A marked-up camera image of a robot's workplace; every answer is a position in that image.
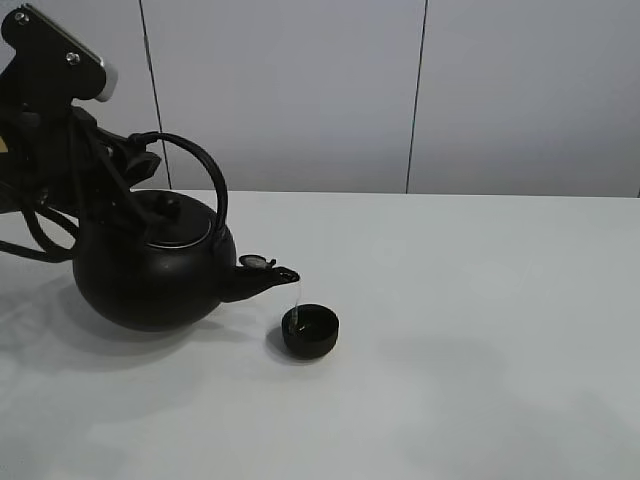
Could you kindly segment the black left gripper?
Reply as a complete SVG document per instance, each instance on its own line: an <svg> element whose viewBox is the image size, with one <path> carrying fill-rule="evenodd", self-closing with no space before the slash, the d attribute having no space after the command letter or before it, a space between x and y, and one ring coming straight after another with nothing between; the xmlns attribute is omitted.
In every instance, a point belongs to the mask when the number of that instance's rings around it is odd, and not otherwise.
<svg viewBox="0 0 640 480"><path fill-rule="evenodd" d="M149 215L132 188L151 178L161 158L148 146L158 131L119 135L69 102L50 109L16 97L1 100L1 212L46 208L69 215Z"/></svg>

